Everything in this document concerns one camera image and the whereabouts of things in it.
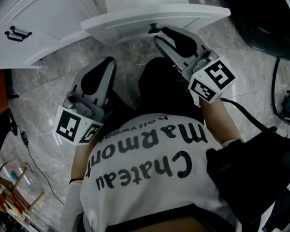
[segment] gray tile floor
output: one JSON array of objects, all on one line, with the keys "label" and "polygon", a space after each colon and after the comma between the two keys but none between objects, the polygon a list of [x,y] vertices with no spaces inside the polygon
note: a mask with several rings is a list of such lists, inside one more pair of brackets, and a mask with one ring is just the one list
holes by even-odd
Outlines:
[{"label": "gray tile floor", "polygon": [[[223,0],[206,0],[209,5],[224,6]],[[271,109],[270,89],[275,58],[250,49],[242,40],[230,18],[195,31],[219,55],[223,55],[237,74],[235,84],[225,98],[242,104],[253,116],[267,126],[277,126],[278,132],[290,136],[290,127],[276,118]],[[57,196],[64,202],[75,148],[58,140],[53,133],[57,106],[63,103],[78,70],[103,57],[113,56],[118,70],[114,89],[132,107],[140,102],[137,81],[145,65],[160,56],[153,40],[136,40],[105,47],[93,38],[71,44],[43,59],[40,69],[13,70],[14,88],[20,95],[10,101],[15,119],[29,139],[31,155],[49,178]],[[279,107],[290,89],[290,62],[282,61],[276,82],[276,103]],[[244,140],[259,133],[236,108],[226,104]],[[20,173],[28,163],[32,169],[21,184],[21,192],[32,202],[42,191],[46,193],[33,213],[36,223],[46,231],[47,226],[59,230],[62,204],[51,193],[44,177],[34,167],[20,137],[8,134],[0,152],[0,166],[12,160],[2,172],[11,178],[12,170]]]}]

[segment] white t-shirt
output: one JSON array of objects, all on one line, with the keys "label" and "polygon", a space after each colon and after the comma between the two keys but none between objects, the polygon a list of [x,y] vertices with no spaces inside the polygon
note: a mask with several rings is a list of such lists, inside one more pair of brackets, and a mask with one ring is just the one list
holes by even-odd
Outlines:
[{"label": "white t-shirt", "polygon": [[137,117],[92,150],[84,181],[72,182],[61,230],[75,229],[84,211],[94,232],[194,204],[237,227],[206,172],[206,151],[222,148],[195,119],[165,114]]}]

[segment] drawer handle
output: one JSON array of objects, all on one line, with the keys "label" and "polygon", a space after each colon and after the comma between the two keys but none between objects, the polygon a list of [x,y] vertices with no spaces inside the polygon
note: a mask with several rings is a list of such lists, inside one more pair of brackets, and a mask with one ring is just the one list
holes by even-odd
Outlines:
[{"label": "drawer handle", "polygon": [[11,40],[11,41],[22,42],[22,41],[24,40],[23,38],[21,38],[21,39],[17,39],[17,38],[10,37],[10,32],[9,32],[9,31],[6,31],[4,34],[5,34],[6,37],[7,37],[9,40]]},{"label": "drawer handle", "polygon": [[14,35],[22,37],[23,39],[28,38],[32,34],[32,32],[29,32],[28,34],[22,34],[22,33],[15,32],[15,26],[11,26],[10,30],[12,30],[12,33]]}]

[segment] white sleeve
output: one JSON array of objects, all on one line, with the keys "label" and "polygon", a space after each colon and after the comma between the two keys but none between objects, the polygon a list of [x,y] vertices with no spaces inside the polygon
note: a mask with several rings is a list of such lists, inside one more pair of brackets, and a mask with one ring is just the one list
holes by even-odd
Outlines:
[{"label": "white sleeve", "polygon": [[81,180],[76,180],[69,185],[69,192],[60,218],[61,232],[77,231],[78,221],[84,212],[80,198],[82,182]]}]

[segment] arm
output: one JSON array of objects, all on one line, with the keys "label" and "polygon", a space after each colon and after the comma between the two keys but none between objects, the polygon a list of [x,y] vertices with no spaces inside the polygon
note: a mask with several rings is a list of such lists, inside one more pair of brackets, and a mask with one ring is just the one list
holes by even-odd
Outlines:
[{"label": "arm", "polygon": [[209,104],[200,98],[200,105],[207,128],[221,143],[232,139],[241,139],[240,132],[228,114],[221,99],[217,99],[212,104]]},{"label": "arm", "polygon": [[84,179],[89,155],[98,141],[99,137],[96,135],[91,140],[90,144],[76,147],[72,164],[71,179]]}]

